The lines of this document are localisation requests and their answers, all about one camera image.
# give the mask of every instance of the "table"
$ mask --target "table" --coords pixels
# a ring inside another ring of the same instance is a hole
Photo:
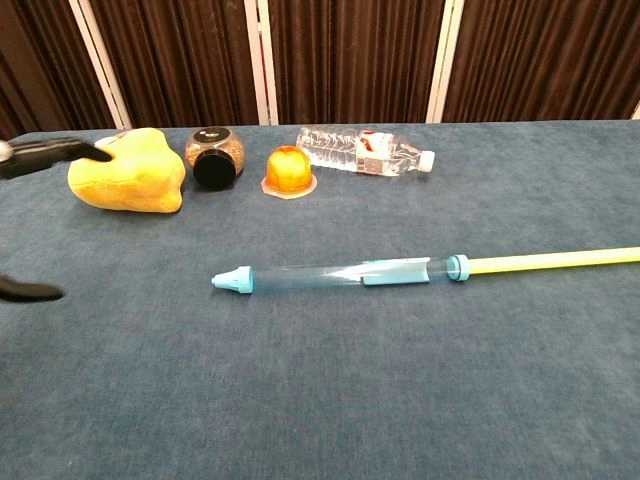
[[[64,164],[3,182],[0,270],[67,296],[0,305],[0,478],[637,479],[640,265],[212,290],[237,265],[640,244],[640,122],[375,127],[433,172],[316,169],[282,201],[260,180],[298,128],[256,126],[235,187],[188,177],[175,215],[85,205]],[[182,154],[192,129],[165,132]]]

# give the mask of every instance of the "yellow stick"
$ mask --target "yellow stick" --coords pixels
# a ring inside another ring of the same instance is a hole
[[[475,258],[469,260],[469,262],[471,263],[471,275],[542,268],[579,267],[581,265],[602,265],[606,263],[640,262],[640,247],[517,255],[514,257]]]

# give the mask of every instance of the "clear plastic tube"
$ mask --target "clear plastic tube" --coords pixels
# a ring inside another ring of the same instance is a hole
[[[454,255],[447,259],[421,257],[374,260],[340,266],[239,267],[216,275],[212,282],[217,288],[253,293],[293,288],[465,280],[466,278],[461,278],[459,257],[461,256]]]

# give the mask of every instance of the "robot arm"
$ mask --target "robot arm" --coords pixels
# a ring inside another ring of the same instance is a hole
[[[111,155],[75,138],[11,145],[0,141],[0,178],[10,179],[45,170],[54,163],[90,158],[108,162]],[[64,292],[53,285],[21,283],[0,274],[0,299],[9,302],[57,300]]]

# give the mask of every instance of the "water bottle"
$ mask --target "water bottle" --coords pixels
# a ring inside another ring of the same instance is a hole
[[[296,146],[312,165],[395,177],[411,170],[430,172],[434,153],[411,146],[404,135],[357,130],[339,125],[300,129]]]

